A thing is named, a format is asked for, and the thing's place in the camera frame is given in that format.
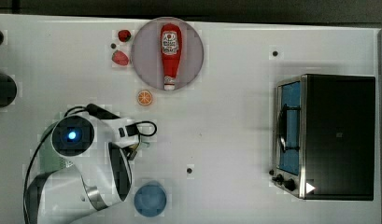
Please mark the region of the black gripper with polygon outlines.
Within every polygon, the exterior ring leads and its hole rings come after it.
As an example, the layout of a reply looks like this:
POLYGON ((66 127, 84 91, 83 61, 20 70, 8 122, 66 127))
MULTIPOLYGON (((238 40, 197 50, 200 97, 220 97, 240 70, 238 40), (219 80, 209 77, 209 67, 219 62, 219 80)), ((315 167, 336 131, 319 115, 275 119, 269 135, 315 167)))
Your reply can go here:
POLYGON ((137 154, 137 149, 138 149, 138 144, 123 148, 124 155, 128 161, 134 160, 137 154))

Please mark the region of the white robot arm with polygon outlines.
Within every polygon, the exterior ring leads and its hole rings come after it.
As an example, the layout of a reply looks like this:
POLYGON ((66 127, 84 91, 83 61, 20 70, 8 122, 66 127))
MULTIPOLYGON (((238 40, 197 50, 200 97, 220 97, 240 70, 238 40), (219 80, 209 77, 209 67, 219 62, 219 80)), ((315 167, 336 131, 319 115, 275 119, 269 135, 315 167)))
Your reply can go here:
POLYGON ((140 143, 132 119, 71 115, 51 130, 53 152, 70 162, 38 175, 24 193, 26 224, 70 224, 126 200, 133 177, 129 151, 140 143))

